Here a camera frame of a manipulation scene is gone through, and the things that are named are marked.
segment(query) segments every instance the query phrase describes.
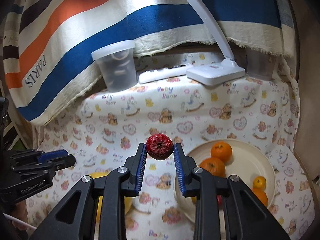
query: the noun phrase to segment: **red fruit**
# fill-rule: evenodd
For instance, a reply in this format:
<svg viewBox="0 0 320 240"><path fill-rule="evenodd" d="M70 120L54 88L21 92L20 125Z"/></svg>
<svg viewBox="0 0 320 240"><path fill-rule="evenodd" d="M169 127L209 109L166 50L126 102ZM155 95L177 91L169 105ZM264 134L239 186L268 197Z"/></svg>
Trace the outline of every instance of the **red fruit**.
<svg viewBox="0 0 320 240"><path fill-rule="evenodd" d="M163 133L151 135L147 140L147 153L158 161L168 158L173 152L173 143Z"/></svg>
<svg viewBox="0 0 320 240"><path fill-rule="evenodd" d="M217 195L217 201L218 201L218 207L222 208L222 197L220 195Z"/></svg>

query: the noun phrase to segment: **white elongated device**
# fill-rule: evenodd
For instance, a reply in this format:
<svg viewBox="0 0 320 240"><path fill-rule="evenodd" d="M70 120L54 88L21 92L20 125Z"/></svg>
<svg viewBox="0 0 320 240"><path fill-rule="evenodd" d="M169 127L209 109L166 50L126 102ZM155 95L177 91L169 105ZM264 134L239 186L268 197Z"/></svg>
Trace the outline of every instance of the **white elongated device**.
<svg viewBox="0 0 320 240"><path fill-rule="evenodd" d="M144 84L160 79L183 76L187 70L193 68L191 64L180 64L162 69L155 69L143 72L139 75L139 83Z"/></svg>
<svg viewBox="0 0 320 240"><path fill-rule="evenodd" d="M226 37L206 5L201 0L187 0L187 2L203 20L224 56L224 60L222 62L212 64L217 68L208 67L206 65L190 68L187 70L187 77L203 84L210 85L218 84L218 81L221 80L223 80L222 82L226 82L228 80L244 76L245 69L239 67L235 62L235 56L232 53Z"/></svg>

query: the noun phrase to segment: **plastic lid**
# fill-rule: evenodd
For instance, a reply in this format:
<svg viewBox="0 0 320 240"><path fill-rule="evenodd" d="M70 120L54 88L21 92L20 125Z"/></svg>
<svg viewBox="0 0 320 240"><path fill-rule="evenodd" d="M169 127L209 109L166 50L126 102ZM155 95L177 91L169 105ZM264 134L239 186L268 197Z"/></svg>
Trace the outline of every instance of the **plastic lid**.
<svg viewBox="0 0 320 240"><path fill-rule="evenodd" d="M117 43L110 44L108 46L102 47L100 49L95 50L91 53L91 57L93 60L97 60L99 58L108 56L110 54L135 48L134 40L127 40L127 41L119 41Z"/></svg>

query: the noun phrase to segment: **orange stripe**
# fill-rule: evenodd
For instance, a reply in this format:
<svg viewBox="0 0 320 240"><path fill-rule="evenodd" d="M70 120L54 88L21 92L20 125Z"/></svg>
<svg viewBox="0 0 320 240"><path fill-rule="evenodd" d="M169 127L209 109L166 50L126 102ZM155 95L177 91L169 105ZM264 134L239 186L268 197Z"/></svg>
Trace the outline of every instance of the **orange stripe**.
<svg viewBox="0 0 320 240"><path fill-rule="evenodd" d="M72 16L100 6L109 0L64 0L51 14L49 21L38 37L25 49L19 58L20 72L5 75L8 88L22 87L22 79L36 64L49 39L58 27Z"/></svg>

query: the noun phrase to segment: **patterned tablecloth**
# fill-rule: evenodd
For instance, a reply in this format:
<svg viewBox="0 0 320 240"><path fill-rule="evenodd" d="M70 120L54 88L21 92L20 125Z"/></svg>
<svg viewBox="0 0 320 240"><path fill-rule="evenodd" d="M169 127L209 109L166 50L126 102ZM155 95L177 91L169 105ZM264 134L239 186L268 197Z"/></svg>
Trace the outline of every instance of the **patterned tablecloth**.
<svg viewBox="0 0 320 240"><path fill-rule="evenodd" d="M53 187L27 200L29 222L39 225L82 176L122 166L140 142L162 132L181 143L185 153L217 138L257 147L276 173L270 211L292 240L299 239L313 221L314 205L292 153L299 93L284 66L279 62L280 75L275 71L270 82L244 77L208 88L182 76L78 100L45 127L39 147L64 148L76 157L76 165L57 172ZM174 178L173 156L162 162L147 159L142 190L126 216L128 239L192 239L194 225L174 199Z"/></svg>

